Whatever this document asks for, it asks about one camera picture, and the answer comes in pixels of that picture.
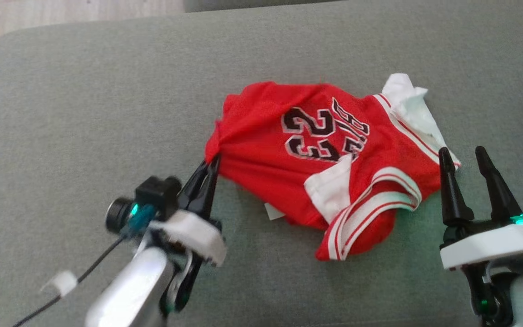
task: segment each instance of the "clothing tag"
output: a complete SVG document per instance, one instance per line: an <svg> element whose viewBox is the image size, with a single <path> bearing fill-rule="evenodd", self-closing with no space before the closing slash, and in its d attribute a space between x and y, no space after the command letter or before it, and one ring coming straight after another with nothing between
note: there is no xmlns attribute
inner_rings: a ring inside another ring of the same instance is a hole
<svg viewBox="0 0 523 327"><path fill-rule="evenodd" d="M285 216L285 214L282 213L282 211L274 208L273 205L270 205L269 203L264 203L264 205L266 207L267 216L270 218L270 221L273 221L273 220L276 220L278 218L282 218L283 216Z"/></svg>

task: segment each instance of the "camera lens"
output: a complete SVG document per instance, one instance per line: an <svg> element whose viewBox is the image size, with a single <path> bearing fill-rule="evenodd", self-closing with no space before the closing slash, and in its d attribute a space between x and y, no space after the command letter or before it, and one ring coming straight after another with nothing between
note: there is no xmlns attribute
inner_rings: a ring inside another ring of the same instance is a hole
<svg viewBox="0 0 523 327"><path fill-rule="evenodd" d="M106 229L114 234L119 234L120 230L128 222L128 216L134 201L129 198L120 197L108 207L106 211Z"/></svg>

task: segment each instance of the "wooden floor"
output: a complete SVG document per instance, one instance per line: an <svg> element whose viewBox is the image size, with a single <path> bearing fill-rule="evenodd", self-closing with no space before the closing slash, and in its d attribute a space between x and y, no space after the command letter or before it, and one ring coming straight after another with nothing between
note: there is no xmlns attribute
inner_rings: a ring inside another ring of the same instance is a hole
<svg viewBox="0 0 523 327"><path fill-rule="evenodd" d="M183 0L0 0L0 36L42 25L122 20L184 11Z"/></svg>

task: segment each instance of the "white cable clip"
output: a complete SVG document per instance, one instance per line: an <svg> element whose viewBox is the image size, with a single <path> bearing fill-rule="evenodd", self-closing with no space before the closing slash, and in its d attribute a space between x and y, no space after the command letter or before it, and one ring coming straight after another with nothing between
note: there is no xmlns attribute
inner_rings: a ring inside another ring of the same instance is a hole
<svg viewBox="0 0 523 327"><path fill-rule="evenodd" d="M60 297L66 296L69 292L72 292L76 286L78 286L78 279L71 271L61 271L52 279L50 279L39 292L42 292L48 285L53 286L60 293Z"/></svg>

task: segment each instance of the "gray couch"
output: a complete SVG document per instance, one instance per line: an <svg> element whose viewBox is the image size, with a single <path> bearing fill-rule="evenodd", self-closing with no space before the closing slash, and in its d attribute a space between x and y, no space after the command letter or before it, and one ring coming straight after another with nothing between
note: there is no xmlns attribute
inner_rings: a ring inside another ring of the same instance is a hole
<svg viewBox="0 0 523 327"><path fill-rule="evenodd" d="M474 158L484 145L523 198L523 1L364 0L111 23L0 39L0 327L80 274L114 236L112 199L151 174L187 180L228 93L261 80L326 81L362 97L405 72L463 162L478 218L490 208ZM263 203L218 183L226 265L204 268L178 326L473 326L463 274L442 269L438 194L400 212L392 235L346 262L314 259L322 233L268 221ZM32 321L77 327L131 258L121 246Z"/></svg>

